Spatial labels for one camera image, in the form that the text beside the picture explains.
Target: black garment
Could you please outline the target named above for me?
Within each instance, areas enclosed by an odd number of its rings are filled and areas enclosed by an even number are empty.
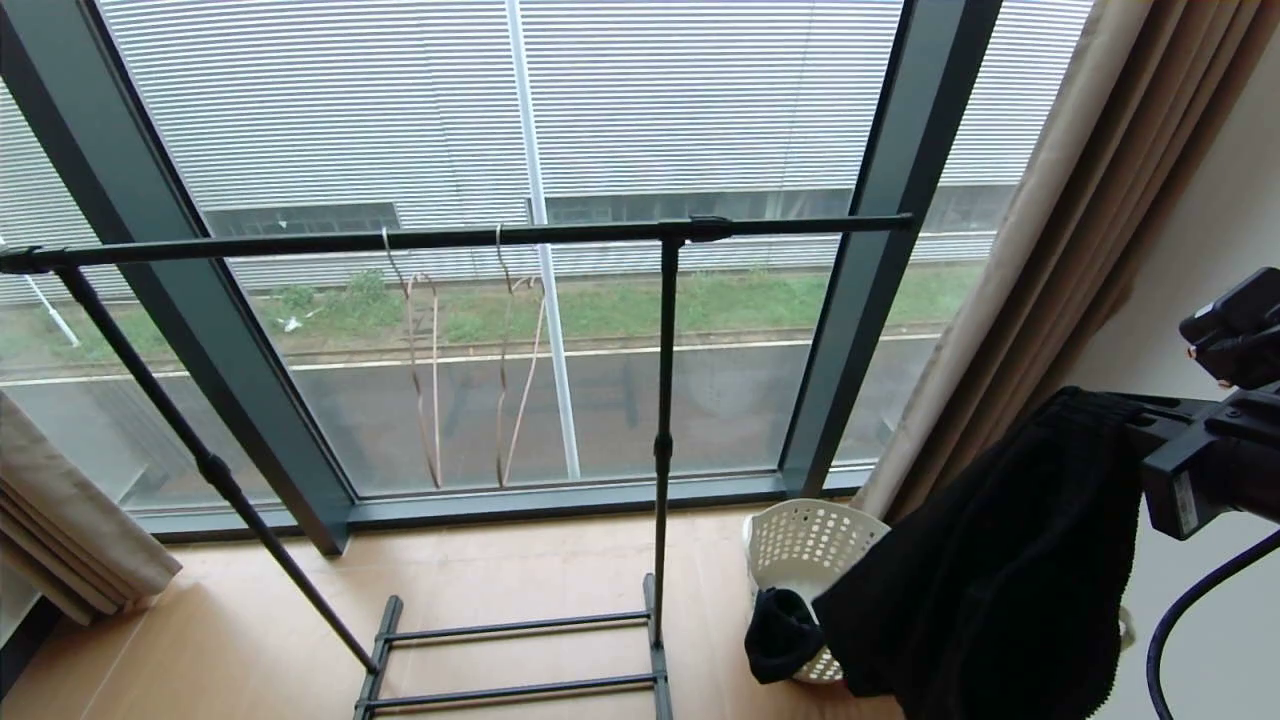
[[[1083,719],[1111,693],[1138,406],[1064,388],[813,606],[858,696],[910,720]]]
[[[760,684],[786,680],[822,650],[822,630],[795,591],[769,588],[755,593],[755,612],[746,628],[746,661]]]

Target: black metal clothes rack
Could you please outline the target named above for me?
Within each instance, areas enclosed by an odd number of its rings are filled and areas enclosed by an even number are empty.
[[[522,225],[498,229],[457,228],[431,232],[394,232],[321,236],[270,236],[259,238],[211,238],[178,242],[120,243],[95,247],[41,249],[28,247],[0,252],[0,273],[40,274],[55,273],[72,297],[84,307],[86,314],[102,333],[108,345],[120,357],[129,374],[151,400],[156,410],[177,433],[178,439],[195,459],[205,480],[232,506],[271,557],[306,596],[316,612],[329,624],[338,638],[365,667],[365,682],[356,701],[356,720],[369,720],[380,710],[454,706],[458,703],[500,702],[547,694],[572,694],[605,689],[652,687],[659,720],[672,717],[671,691],[667,676],[667,656],[662,634],[663,580],[667,541],[667,498],[671,475],[673,439],[671,436],[672,364],[676,334],[676,274],[680,249],[686,242],[709,242],[735,234],[800,234],[818,232],[872,232],[911,227],[911,215],[844,217],[800,220],[728,220],[724,218],[691,218],[689,220],[658,223],[620,223],[605,225]],[[630,240],[658,240],[662,242],[662,310],[659,340],[658,380],[658,432],[654,437],[654,471],[657,477],[654,523],[654,569],[644,577],[644,610],[611,615],[588,615],[553,620],[531,620],[500,625],[479,625],[445,630],[399,632],[398,624],[403,601],[390,596],[383,612],[381,624],[374,638],[372,652],[364,648],[338,614],[325,601],[302,569],[284,550],[280,541],[253,509],[236,483],[227,462],[214,455],[191,424],[165,393],[138,351],[129,343],[93,287],[81,270],[90,265],[119,265],[182,259],[221,259],[252,255],[300,255],[317,252],[355,252],[412,250],[426,247],[483,247],[495,243],[572,243]],[[527,630],[554,630],[590,625],[614,626],[622,623],[644,621],[649,628],[649,655],[652,671],[636,675],[617,675],[534,685],[490,688],[467,692],[438,693],[412,697],[380,698],[383,676],[390,651],[397,643],[440,638],[474,638]]]

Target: brown curtain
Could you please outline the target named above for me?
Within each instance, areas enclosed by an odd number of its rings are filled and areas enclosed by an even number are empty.
[[[1052,393],[1266,49],[1280,3],[1100,0],[992,250],[858,505],[918,507]]]
[[[4,393],[0,560],[81,624],[159,593],[182,568]]]

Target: light wood floor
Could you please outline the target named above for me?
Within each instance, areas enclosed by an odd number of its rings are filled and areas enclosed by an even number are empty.
[[[672,518],[666,639],[676,716],[901,717],[892,700],[854,700],[842,685],[755,683],[742,653],[748,512]],[[390,593],[406,603],[402,630],[640,610],[652,529],[646,516],[599,518],[366,533],[337,560],[305,542],[289,548],[371,644]],[[148,610],[60,628],[0,705],[0,717],[351,717],[364,671],[265,551],[220,543],[174,552],[186,568]],[[383,697],[648,670],[643,626],[406,647],[392,655]],[[653,717],[653,700],[636,691],[430,715]]]

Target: grass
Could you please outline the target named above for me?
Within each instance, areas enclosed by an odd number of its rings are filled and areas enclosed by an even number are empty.
[[[977,282],[978,264],[913,265],[902,277],[888,324],[945,323]],[[561,319],[568,340],[635,338],[658,333],[657,278],[563,281]],[[682,333],[768,332],[813,328],[827,291],[827,273],[765,272],[692,273],[680,279],[677,329]],[[440,290],[440,343],[467,346],[503,340],[507,327],[506,287],[444,286]],[[540,295],[517,290],[511,302],[509,338],[530,340],[538,323]],[[289,287],[251,304],[268,333],[285,355],[394,346],[404,337],[401,290],[387,286],[376,270],[353,275],[343,288],[317,291]],[[415,288],[415,319],[430,334],[431,292]],[[42,307],[4,311],[0,322],[0,365],[42,365],[113,360],[111,351],[78,306],[59,311],[81,338],[70,347]],[[147,359],[172,352],[150,316],[138,305],[113,306],[116,322]],[[301,323],[292,332],[284,325]]]

